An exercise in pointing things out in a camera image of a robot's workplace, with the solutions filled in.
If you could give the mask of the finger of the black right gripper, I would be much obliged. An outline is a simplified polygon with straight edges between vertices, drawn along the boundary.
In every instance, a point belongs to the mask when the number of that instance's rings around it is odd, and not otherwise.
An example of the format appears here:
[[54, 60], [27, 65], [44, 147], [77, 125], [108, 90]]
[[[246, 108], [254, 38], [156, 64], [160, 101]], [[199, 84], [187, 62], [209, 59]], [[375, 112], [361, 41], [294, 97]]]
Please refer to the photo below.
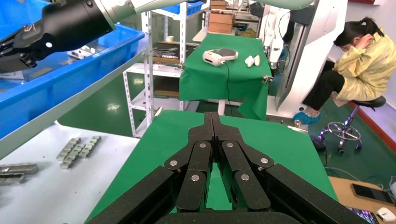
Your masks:
[[29, 54], [16, 54], [0, 58], [1, 73], [11, 73], [21, 70], [27, 70], [36, 66], [36, 60], [32, 59]]
[[18, 33], [20, 31], [14, 31], [0, 41], [0, 57], [21, 56], [21, 53], [14, 49], [14, 40]]

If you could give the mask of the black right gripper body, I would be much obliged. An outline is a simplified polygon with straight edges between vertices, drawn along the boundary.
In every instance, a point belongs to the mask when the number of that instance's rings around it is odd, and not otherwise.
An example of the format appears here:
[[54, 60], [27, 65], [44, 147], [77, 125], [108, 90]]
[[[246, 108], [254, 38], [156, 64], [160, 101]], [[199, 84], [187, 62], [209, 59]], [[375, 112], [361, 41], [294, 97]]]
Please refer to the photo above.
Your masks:
[[42, 17], [15, 35], [13, 49], [32, 61], [78, 49], [115, 29], [98, 0], [65, 0], [42, 9]]

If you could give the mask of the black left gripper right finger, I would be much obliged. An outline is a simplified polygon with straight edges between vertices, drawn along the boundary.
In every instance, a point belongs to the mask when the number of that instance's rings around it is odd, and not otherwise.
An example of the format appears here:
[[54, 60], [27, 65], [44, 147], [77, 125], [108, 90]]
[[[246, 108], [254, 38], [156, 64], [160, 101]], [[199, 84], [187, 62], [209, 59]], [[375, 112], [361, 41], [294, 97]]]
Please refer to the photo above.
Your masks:
[[362, 224], [364, 220], [312, 184], [248, 145], [238, 128], [212, 113], [217, 164], [236, 224]]

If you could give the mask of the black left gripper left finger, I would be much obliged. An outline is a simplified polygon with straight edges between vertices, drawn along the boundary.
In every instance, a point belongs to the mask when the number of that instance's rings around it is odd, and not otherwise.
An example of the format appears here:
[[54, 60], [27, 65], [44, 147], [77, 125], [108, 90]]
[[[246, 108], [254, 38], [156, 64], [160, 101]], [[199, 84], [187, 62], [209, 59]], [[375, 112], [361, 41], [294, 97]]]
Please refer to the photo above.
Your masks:
[[212, 112], [189, 130], [186, 146], [109, 204], [90, 224], [187, 224], [206, 205], [213, 164]]

